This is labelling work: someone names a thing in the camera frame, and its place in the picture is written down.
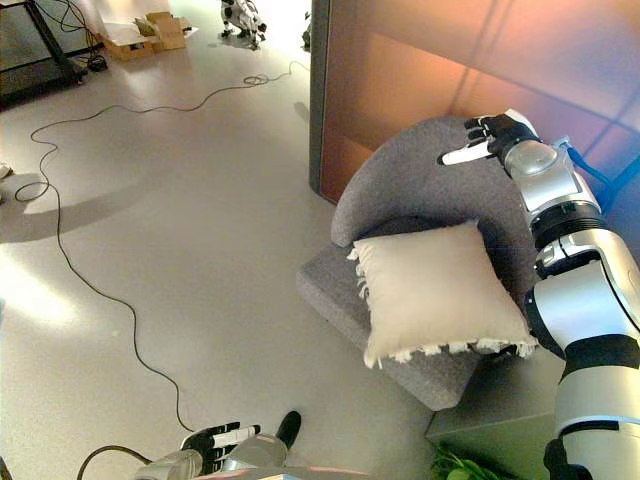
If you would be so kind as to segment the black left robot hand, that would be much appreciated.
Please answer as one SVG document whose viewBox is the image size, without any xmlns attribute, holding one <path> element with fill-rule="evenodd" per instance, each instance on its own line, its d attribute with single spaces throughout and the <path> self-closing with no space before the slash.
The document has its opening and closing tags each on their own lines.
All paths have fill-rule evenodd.
<svg viewBox="0 0 640 480">
<path fill-rule="evenodd" d="M 202 475 L 220 470 L 224 459 L 243 441 L 261 432 L 258 424 L 241 426 L 230 422 L 208 427 L 192 433 L 181 445 L 181 450 L 194 450 L 202 460 Z"/>
</svg>

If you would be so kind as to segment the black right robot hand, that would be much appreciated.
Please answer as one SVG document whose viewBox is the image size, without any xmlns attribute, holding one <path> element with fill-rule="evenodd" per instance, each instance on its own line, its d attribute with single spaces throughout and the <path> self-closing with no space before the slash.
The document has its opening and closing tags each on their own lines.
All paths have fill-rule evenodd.
<svg viewBox="0 0 640 480">
<path fill-rule="evenodd" d="M 451 166 L 491 157 L 503 161 L 517 144 L 541 141 L 529 120 L 513 109 L 498 115 L 472 117 L 465 120 L 463 126 L 469 142 L 464 147 L 441 154 L 437 160 L 440 165 Z"/>
</svg>

